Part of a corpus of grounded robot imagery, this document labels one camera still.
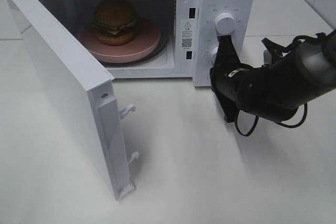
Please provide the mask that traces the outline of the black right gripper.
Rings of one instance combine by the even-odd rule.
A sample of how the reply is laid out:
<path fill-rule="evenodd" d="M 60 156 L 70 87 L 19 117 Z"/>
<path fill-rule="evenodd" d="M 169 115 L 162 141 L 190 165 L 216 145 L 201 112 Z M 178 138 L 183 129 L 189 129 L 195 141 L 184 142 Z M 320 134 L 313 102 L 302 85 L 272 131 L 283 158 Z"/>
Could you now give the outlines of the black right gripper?
<path fill-rule="evenodd" d="M 252 66 L 239 61 L 231 35 L 218 36 L 217 39 L 216 59 L 210 69 L 211 87 L 224 112 L 225 122 L 233 123 L 239 112 L 237 93 L 241 82 L 240 72 L 249 71 Z"/>

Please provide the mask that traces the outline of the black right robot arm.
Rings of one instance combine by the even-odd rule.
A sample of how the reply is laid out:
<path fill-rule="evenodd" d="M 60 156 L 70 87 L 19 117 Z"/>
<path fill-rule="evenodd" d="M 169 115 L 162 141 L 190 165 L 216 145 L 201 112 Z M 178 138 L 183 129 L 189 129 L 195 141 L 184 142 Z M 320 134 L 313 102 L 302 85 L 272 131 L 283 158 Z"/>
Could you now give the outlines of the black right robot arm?
<path fill-rule="evenodd" d="M 276 123 L 299 106 L 335 90 L 335 32 L 297 36 L 287 47 L 264 38 L 271 63 L 254 68 L 241 63 L 230 35 L 218 37 L 210 70 L 211 86 L 232 123 L 239 111 Z"/>

